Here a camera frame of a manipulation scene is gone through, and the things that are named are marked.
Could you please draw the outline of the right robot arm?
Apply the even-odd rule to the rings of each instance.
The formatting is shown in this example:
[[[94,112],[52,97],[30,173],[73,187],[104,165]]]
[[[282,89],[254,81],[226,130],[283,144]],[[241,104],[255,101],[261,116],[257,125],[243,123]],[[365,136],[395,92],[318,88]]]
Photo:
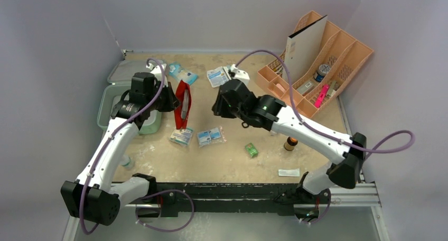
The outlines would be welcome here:
[[[324,166],[303,175],[296,189],[302,202],[310,202],[332,186],[356,187],[365,160],[356,146],[366,144],[364,135],[339,133],[306,117],[298,118],[295,110],[282,100],[270,95],[257,97],[237,79],[219,87],[212,111],[223,118],[241,119],[243,127],[263,128],[294,138],[328,159]]]

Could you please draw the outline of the green small medicine box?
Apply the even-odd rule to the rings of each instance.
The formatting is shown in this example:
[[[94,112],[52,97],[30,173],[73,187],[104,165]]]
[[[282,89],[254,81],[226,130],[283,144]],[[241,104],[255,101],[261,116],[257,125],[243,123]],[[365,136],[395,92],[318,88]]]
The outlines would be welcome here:
[[[254,146],[253,143],[248,143],[245,145],[245,150],[248,153],[250,158],[254,158],[257,157],[259,154],[258,149],[256,149],[256,147]]]

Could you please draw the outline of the clear zip bag of pads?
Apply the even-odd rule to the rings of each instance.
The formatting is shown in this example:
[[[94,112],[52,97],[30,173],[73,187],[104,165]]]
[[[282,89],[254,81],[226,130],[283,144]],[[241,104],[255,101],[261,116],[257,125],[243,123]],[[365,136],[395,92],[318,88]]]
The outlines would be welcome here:
[[[205,131],[200,131],[197,134],[197,139],[199,147],[204,147],[216,143],[225,143],[227,141],[223,133],[222,126],[217,126]]]

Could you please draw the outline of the green white mask packet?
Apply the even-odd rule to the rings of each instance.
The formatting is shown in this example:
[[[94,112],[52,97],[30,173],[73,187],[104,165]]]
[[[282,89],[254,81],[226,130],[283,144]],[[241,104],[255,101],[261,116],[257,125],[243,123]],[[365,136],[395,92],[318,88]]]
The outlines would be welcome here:
[[[182,146],[188,146],[190,144],[193,133],[194,130],[189,127],[185,129],[175,129],[171,133],[169,140]]]

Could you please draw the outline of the brown bottle orange cap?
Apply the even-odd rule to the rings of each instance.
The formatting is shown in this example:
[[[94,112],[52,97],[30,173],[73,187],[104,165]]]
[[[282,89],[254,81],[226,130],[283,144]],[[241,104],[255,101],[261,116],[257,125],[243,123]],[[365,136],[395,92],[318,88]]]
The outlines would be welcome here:
[[[287,151],[293,151],[298,144],[298,140],[292,137],[288,137],[284,143],[284,149]]]

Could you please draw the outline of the pink marker in organizer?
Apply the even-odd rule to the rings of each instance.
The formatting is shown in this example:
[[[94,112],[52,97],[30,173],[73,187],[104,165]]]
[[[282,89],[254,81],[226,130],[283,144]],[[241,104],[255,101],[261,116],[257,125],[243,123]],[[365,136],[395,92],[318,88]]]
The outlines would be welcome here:
[[[322,105],[322,102],[324,100],[324,98],[326,97],[326,94],[329,90],[330,85],[324,85],[321,89],[321,91],[319,92],[318,97],[315,100],[314,106],[316,108],[320,108],[320,106]]]

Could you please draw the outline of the pink desk organizer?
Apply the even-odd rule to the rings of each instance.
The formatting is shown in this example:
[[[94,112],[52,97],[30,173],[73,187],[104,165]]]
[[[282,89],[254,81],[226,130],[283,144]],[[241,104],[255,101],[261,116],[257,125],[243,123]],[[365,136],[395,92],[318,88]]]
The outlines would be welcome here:
[[[288,86],[281,63],[274,59],[256,73],[255,83],[300,114],[312,118],[349,85],[373,49],[327,21],[318,53],[306,73]]]

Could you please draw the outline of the white strip packet front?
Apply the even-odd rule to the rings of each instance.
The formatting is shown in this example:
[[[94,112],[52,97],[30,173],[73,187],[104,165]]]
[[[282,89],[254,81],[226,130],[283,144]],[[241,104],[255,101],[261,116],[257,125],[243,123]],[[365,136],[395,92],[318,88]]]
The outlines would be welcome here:
[[[279,177],[300,177],[300,169],[279,169]]]

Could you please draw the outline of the grey box in organizer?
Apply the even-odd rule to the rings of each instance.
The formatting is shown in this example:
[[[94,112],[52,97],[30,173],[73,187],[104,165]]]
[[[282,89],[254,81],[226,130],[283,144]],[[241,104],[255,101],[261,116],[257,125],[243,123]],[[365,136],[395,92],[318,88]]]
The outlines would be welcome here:
[[[308,92],[310,92],[315,87],[314,83],[311,80],[304,82],[300,85],[296,90],[302,96],[305,96]]]

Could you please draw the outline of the blue white wipes packet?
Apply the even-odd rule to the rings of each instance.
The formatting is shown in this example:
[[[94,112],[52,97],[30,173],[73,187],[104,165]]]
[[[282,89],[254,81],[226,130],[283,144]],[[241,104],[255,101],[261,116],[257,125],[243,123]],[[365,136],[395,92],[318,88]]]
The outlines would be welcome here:
[[[188,85],[192,85],[197,79],[198,75],[191,72],[188,69],[183,68],[179,63],[169,64],[169,75],[178,82],[185,82]]]

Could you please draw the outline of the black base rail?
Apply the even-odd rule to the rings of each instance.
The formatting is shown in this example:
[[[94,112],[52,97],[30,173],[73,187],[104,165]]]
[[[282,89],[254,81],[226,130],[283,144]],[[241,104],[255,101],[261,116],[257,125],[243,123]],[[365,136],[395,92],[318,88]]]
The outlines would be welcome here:
[[[330,192],[312,195],[295,183],[178,183],[159,182],[151,187],[155,198],[137,204],[161,206],[162,217],[180,212],[272,213],[315,219],[326,206]]]

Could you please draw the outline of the white gauze dressing packet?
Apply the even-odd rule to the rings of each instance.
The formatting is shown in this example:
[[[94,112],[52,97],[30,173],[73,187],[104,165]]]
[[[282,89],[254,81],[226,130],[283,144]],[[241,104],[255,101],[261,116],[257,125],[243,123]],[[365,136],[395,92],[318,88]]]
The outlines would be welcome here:
[[[217,88],[230,80],[228,67],[217,67],[206,72],[207,79],[212,88]]]

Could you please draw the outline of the white folder in organizer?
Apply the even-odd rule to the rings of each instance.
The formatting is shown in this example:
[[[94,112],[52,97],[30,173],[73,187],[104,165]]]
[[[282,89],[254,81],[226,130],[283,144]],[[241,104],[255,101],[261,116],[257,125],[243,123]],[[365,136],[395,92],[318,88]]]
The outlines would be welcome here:
[[[297,29],[287,37],[284,63],[290,75],[283,70],[284,80],[293,84],[308,72],[320,52],[327,19],[327,15],[313,18],[308,14],[299,20]]]

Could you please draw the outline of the red first aid pouch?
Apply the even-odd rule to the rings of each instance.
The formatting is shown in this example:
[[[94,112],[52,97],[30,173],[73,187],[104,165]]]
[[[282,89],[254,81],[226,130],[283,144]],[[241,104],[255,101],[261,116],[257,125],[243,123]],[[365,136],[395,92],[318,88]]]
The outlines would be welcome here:
[[[186,129],[192,102],[190,85],[181,80],[175,96],[180,102],[179,107],[174,111],[176,129]]]

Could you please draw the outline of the pink eraser in organizer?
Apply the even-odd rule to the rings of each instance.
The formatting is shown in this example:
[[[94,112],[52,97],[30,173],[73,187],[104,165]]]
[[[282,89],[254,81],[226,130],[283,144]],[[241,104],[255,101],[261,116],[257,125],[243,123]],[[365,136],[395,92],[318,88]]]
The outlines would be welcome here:
[[[275,92],[276,92],[276,94],[277,94],[278,96],[282,96],[282,95],[286,92],[286,90],[283,88],[282,85],[280,85],[280,84],[276,84],[276,85],[275,85]]]

